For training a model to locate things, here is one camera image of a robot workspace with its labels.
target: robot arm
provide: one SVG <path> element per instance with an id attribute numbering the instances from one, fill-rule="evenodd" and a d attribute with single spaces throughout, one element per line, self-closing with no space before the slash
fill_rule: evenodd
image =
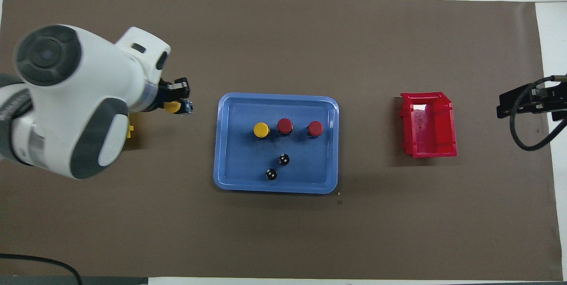
<path id="1" fill-rule="evenodd" d="M 83 179 L 119 156 L 128 113 L 192 113 L 185 78 L 161 79 L 170 47 L 132 27 L 112 44 L 84 29 L 48 26 L 16 49 L 22 79 L 0 78 L 0 156 Z"/>

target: brown paper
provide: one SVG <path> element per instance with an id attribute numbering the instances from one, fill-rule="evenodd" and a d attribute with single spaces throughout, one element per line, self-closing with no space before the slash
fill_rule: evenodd
<path id="1" fill-rule="evenodd" d="M 89 180 L 0 163 L 2 252 L 84 275 L 563 279 L 549 147 L 519 149 L 496 118 L 499 94 L 543 75 L 532 3 L 4 0 L 3 14 L 2 72 L 36 27 L 115 42 L 137 26 L 171 45 L 163 77 L 188 77 L 196 111 L 137 116 L 134 147 Z M 454 104 L 459 156 L 415 160 L 401 148 L 396 97 L 432 91 Z M 338 188 L 217 188 L 228 92 L 334 98 Z M 518 123 L 528 143 L 547 133 L 545 115 Z M 0 261 L 0 273 L 64 271 Z"/>

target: blue tray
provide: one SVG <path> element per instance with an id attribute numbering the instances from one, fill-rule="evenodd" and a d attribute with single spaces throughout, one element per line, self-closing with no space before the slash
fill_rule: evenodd
<path id="1" fill-rule="evenodd" d="M 294 131 L 278 133 L 277 123 L 290 119 Z M 319 137 L 308 137 L 312 121 L 323 125 Z M 257 138 L 256 123 L 271 133 Z M 286 153 L 290 163 L 277 158 Z M 275 180 L 265 176 L 278 172 Z M 214 181 L 226 190 L 327 194 L 337 186 L 338 104 L 329 97 L 310 95 L 228 93 L 218 103 Z"/>

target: black die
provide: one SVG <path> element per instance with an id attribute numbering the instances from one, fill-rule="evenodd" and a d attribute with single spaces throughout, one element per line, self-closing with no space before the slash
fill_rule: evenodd
<path id="1" fill-rule="evenodd" d="M 278 172 L 276 172 L 276 170 L 274 170 L 273 168 L 268 168 L 268 170 L 266 171 L 266 178 L 268 180 L 275 180 L 278 177 Z"/>
<path id="2" fill-rule="evenodd" d="M 287 154 L 280 154 L 280 156 L 278 156 L 278 162 L 281 165 L 288 165 L 289 164 L 289 156 Z"/>

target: red bin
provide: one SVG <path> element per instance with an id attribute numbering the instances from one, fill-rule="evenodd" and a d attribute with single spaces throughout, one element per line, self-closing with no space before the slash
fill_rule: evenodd
<path id="1" fill-rule="evenodd" d="M 453 104 L 441 92 L 402 93 L 406 154 L 414 158 L 456 156 Z"/>

